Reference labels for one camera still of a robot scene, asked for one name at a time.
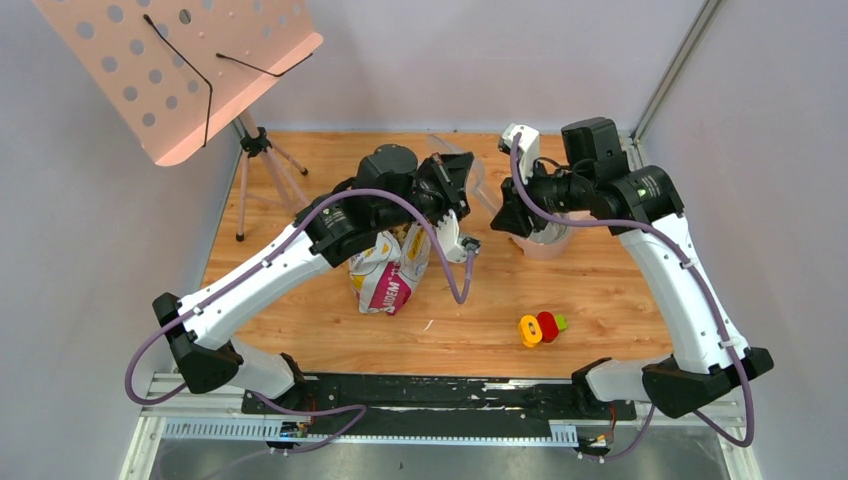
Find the pet food bag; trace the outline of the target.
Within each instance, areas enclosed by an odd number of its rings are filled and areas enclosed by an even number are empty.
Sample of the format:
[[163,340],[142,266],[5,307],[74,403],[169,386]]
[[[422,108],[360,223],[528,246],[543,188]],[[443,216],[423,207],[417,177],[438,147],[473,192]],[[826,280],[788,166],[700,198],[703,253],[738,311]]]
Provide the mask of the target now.
[[378,233],[372,247],[348,260],[358,311],[396,315],[416,291],[430,248],[430,238],[418,223]]

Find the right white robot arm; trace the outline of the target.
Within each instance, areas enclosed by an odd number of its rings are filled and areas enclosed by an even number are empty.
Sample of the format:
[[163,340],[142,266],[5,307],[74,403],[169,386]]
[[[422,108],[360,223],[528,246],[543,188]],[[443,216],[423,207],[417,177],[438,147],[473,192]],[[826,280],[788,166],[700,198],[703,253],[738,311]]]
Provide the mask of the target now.
[[592,418],[613,401],[633,400],[678,418],[735,388],[748,390],[773,358],[748,343],[715,297],[670,176],[656,166],[632,168],[608,118],[567,125],[561,137],[567,162],[548,171],[537,130],[505,129],[498,147],[511,173],[492,229],[528,238],[561,222],[607,228],[639,267],[672,341],[666,357],[604,358],[575,371],[575,411]]

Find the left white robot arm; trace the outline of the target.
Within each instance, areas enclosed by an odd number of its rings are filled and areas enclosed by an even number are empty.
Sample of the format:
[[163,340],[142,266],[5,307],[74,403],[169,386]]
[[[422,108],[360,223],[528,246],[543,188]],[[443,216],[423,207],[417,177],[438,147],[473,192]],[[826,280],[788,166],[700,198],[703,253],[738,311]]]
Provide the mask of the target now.
[[268,246],[212,285],[153,302],[184,386],[205,394],[226,385],[260,393],[283,413],[298,411],[306,386],[283,355],[242,345],[234,334],[298,285],[376,246],[379,234],[407,224],[429,237],[443,269],[470,274],[480,249],[459,223],[470,212],[470,152],[418,160],[385,144],[365,156],[357,173],[317,197]]

